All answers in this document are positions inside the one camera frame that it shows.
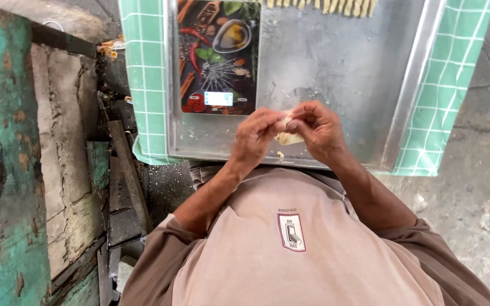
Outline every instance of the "man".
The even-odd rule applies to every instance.
[[[353,158],[338,115],[310,101],[285,116],[257,110],[224,166],[192,171],[199,188],[148,235],[123,306],[490,305],[443,239]],[[257,168],[282,131],[338,180]]]

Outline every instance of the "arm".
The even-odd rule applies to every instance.
[[[204,235],[237,185],[260,164],[268,143],[285,127],[284,113],[260,108],[237,128],[230,158],[224,167],[173,213],[183,228]]]
[[[309,101],[292,117],[286,132],[303,136],[311,156],[334,171],[364,225],[377,231],[417,223],[417,216],[351,155],[337,114]]]

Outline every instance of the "green checkered tablecloth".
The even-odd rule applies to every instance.
[[[164,88],[163,0],[119,0],[126,67],[138,137],[136,157],[169,164]],[[446,0],[392,175],[436,176],[474,73],[490,19],[490,0]]]

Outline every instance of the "scale display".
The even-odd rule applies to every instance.
[[[250,115],[256,109],[260,3],[179,3],[181,110]]]

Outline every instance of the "stainless steel tray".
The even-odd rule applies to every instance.
[[[351,152],[369,170],[396,163],[445,0],[380,0],[371,18],[323,15],[308,5],[262,7],[258,103],[291,109],[319,100],[336,111]],[[243,116],[180,110],[176,2],[164,8],[167,146],[171,156],[227,160]],[[277,152],[284,154],[279,158]],[[326,168],[305,144],[272,142],[263,163]]]

